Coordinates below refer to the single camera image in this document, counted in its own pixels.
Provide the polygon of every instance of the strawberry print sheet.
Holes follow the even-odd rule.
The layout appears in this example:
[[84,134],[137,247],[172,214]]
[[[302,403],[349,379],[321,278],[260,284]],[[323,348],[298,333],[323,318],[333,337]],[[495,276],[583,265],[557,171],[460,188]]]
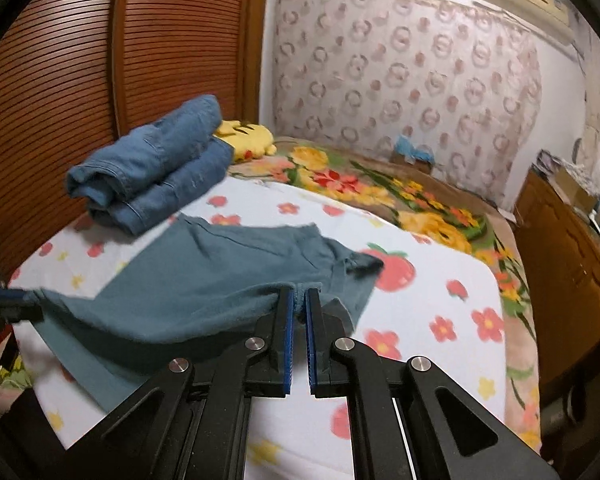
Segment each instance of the strawberry print sheet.
[[[429,357],[504,420],[504,324],[498,285],[484,263],[366,211],[273,182],[228,177],[181,212],[216,224],[315,223],[324,236],[382,259],[384,271],[353,337],[391,359]],[[92,298],[173,219],[133,239],[83,216],[32,254],[11,286]],[[14,330],[40,405],[69,447],[105,413],[32,325]],[[296,332],[291,394],[252,404],[245,478],[352,479],[346,400],[309,394],[306,344]]]

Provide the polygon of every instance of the silver screw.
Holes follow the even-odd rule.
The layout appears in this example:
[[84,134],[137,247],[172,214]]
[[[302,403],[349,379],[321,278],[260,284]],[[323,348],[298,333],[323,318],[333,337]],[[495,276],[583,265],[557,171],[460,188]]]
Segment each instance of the silver screw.
[[348,337],[341,337],[336,339],[336,348],[340,350],[344,350],[345,352],[351,350],[356,345],[356,342],[353,339],[349,339]]
[[176,357],[169,362],[169,370],[175,374],[180,374],[189,368],[189,361],[184,357]]
[[419,372],[426,372],[431,368],[431,361],[426,357],[417,356],[411,360],[411,366],[413,366]]
[[261,337],[250,337],[244,342],[249,350],[260,350],[264,348],[264,339]]

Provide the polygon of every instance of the floral blanket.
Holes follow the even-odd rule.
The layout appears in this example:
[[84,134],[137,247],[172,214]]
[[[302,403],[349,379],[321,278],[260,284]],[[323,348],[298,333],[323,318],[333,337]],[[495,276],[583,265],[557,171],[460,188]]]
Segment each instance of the floral blanket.
[[369,160],[299,139],[279,139],[276,147],[277,155],[235,164],[229,174],[283,182],[368,210],[489,266],[506,314],[505,423],[539,451],[538,348],[524,269],[507,221],[478,197],[407,165]]

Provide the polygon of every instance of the pikachu plush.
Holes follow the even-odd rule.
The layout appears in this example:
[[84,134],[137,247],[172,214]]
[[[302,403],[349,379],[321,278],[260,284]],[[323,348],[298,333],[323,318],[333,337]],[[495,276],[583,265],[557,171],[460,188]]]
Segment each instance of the pikachu plush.
[[234,162],[245,162],[276,153],[273,135],[260,124],[222,121],[214,135],[234,148]]

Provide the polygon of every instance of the pink patterned wall covering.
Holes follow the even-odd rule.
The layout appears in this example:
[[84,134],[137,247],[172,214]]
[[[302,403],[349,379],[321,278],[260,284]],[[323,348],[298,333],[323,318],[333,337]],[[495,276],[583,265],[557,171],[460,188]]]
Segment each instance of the pink patterned wall covering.
[[542,85],[532,35],[443,0],[277,0],[277,136],[387,160],[499,202]]

